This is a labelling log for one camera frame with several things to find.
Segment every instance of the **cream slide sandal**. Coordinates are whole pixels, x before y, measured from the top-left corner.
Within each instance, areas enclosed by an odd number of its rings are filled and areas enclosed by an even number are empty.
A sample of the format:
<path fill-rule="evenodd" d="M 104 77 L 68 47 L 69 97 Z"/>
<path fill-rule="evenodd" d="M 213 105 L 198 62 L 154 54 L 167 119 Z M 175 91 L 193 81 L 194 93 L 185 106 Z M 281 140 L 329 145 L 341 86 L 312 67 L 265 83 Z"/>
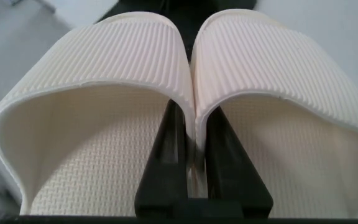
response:
<path fill-rule="evenodd" d="M 0 157 L 22 215 L 134 215 L 169 99 L 193 138 L 193 85 L 179 31 L 130 12 L 62 37 L 0 102 Z"/>
<path fill-rule="evenodd" d="M 273 197 L 270 217 L 357 216 L 358 89 L 313 40 L 222 11 L 199 31 L 191 72 L 199 159 L 221 105 Z"/>

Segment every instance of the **ribbed strap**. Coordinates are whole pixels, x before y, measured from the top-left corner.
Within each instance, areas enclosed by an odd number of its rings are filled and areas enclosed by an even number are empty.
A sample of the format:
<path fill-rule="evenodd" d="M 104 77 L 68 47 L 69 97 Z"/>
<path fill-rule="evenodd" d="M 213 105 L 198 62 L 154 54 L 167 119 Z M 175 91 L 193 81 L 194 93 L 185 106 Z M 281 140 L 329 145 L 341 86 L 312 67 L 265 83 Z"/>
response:
<path fill-rule="evenodd" d="M 358 131 L 358 89 L 313 40 L 266 16 L 226 11 L 210 17 L 197 36 L 191 69 L 201 152 L 209 114 L 244 94 L 289 100 Z"/>

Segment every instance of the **textured footbed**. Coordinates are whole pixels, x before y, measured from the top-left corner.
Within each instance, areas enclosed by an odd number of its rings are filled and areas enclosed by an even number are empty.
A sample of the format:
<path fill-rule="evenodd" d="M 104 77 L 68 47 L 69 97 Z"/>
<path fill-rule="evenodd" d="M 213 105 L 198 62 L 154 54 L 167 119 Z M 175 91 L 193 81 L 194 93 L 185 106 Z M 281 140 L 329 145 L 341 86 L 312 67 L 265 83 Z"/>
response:
<path fill-rule="evenodd" d="M 30 214 L 134 216 L 167 101 L 124 86 L 57 94 Z"/>
<path fill-rule="evenodd" d="M 356 216 L 358 133 L 270 96 L 222 108 L 273 197 L 270 217 Z"/>

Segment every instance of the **white slipper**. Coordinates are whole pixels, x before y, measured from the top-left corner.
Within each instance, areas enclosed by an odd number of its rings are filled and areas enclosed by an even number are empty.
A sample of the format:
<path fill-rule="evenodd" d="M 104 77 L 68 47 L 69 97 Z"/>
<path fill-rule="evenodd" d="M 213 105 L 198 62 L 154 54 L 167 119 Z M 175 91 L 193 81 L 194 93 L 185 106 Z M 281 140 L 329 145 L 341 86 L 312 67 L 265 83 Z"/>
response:
<path fill-rule="evenodd" d="M 134 215 L 168 99 L 193 138 L 190 69 L 167 18 L 130 12 L 62 37 L 0 102 L 23 215 Z"/>
<path fill-rule="evenodd" d="M 272 194 L 271 217 L 358 212 L 358 89 L 310 38 L 242 9 L 212 15 L 196 38 L 196 143 L 222 105 Z"/>

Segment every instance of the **gray floor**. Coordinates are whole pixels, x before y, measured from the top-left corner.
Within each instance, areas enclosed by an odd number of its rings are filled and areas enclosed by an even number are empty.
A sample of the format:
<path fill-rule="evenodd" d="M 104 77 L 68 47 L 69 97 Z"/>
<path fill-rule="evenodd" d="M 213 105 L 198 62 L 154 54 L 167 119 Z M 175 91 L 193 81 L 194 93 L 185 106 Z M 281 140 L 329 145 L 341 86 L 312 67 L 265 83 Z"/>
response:
<path fill-rule="evenodd" d="M 0 100 L 68 28 L 34 0 L 11 7 L 0 0 Z M 20 193 L 0 161 L 0 173 Z"/>

